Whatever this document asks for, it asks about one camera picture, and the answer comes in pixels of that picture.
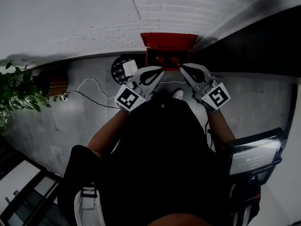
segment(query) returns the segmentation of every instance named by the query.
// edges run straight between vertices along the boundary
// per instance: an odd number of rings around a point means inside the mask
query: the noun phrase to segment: open box
[[[184,33],[141,33],[146,50],[146,66],[162,66],[166,70],[179,70],[189,62],[190,49],[198,36]]]

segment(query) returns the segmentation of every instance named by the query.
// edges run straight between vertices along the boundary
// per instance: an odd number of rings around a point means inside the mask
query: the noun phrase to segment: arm
[[[218,136],[219,139],[225,143],[235,140],[235,137],[220,110],[212,113],[206,109],[206,112],[210,129]],[[217,140],[214,140],[214,147],[216,152],[225,149],[225,147],[222,146]]]
[[[110,154],[124,132],[129,118],[127,113],[120,110],[92,137],[87,148],[100,158]]]

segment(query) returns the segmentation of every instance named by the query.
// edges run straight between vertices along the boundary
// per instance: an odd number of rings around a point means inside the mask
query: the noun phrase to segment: bare skin
[[[207,111],[210,129],[223,141],[234,140],[235,137],[225,121],[221,111],[212,113]],[[121,138],[125,128],[130,120],[130,115],[120,110],[111,120],[109,120],[91,139],[88,148],[101,159],[109,155],[119,139]],[[214,141],[215,150],[219,151],[224,147]],[[169,214],[158,218],[148,226],[210,226],[201,218],[187,214],[177,213]]]

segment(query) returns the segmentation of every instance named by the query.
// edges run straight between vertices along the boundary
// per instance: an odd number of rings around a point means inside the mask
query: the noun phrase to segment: concrete floor
[[[108,97],[115,96],[120,85],[111,77],[111,65],[116,57],[81,59],[69,62],[69,87],[76,90],[87,77],[98,80]],[[166,73],[163,81],[184,81],[180,73]],[[220,78],[231,100],[222,112],[236,138],[286,126],[291,99],[291,85],[277,81],[226,77]],[[184,100],[204,127],[207,121],[203,106],[191,98],[187,84],[160,84],[156,91],[172,92],[184,89]],[[80,92],[98,103],[115,106],[107,100],[94,81],[88,80]],[[87,145],[91,137],[118,111],[99,106],[82,95],[71,93],[66,102],[51,101],[52,108],[41,112],[24,110],[14,112],[4,134],[7,141],[50,171],[64,175],[74,145]]]

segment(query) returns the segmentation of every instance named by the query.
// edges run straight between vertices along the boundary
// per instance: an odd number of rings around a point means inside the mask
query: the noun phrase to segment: brown plant pot
[[[68,75],[66,71],[48,70],[39,73],[39,84],[45,96],[58,96],[67,91]]]

